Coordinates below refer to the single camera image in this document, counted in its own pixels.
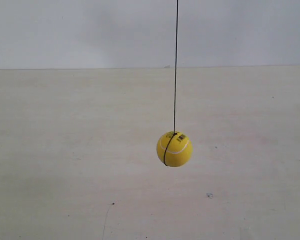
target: string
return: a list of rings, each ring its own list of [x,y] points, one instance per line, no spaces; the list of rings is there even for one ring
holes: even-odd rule
[[[179,0],[176,0],[176,23],[175,23],[175,65],[174,65],[174,113],[173,113],[173,133],[176,134],[176,93],[177,93],[177,54],[178,54],[178,19]]]

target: hanging ball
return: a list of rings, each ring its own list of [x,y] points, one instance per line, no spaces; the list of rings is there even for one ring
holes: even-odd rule
[[[156,153],[168,167],[181,167],[192,156],[192,143],[182,132],[169,131],[162,135],[156,144]]]

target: yellow ball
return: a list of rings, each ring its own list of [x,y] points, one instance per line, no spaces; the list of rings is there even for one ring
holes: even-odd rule
[[[156,153],[168,167],[181,167],[192,156],[192,143],[182,132],[169,131],[162,135],[156,144]]]

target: white wall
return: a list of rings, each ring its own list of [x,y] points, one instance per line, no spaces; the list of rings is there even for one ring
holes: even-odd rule
[[[181,67],[300,65],[300,0],[180,0]],[[176,1],[0,0],[0,69],[174,65]]]

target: floor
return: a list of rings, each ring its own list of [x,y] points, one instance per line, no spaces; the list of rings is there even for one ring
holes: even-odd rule
[[[300,66],[0,70],[0,240],[300,240]]]

